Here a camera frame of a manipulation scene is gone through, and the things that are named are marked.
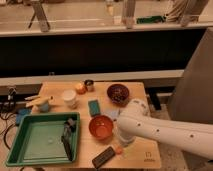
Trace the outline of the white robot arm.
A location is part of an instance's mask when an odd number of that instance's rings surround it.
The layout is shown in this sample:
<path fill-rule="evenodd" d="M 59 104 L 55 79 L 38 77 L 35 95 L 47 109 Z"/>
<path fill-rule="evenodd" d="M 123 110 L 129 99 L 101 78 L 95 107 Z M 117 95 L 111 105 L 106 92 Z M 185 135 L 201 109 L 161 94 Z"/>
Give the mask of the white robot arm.
<path fill-rule="evenodd" d="M 213 160 L 213 125 L 156 119 L 144 100 L 132 99 L 117 117 L 117 132 L 125 145 L 148 138 Z"/>

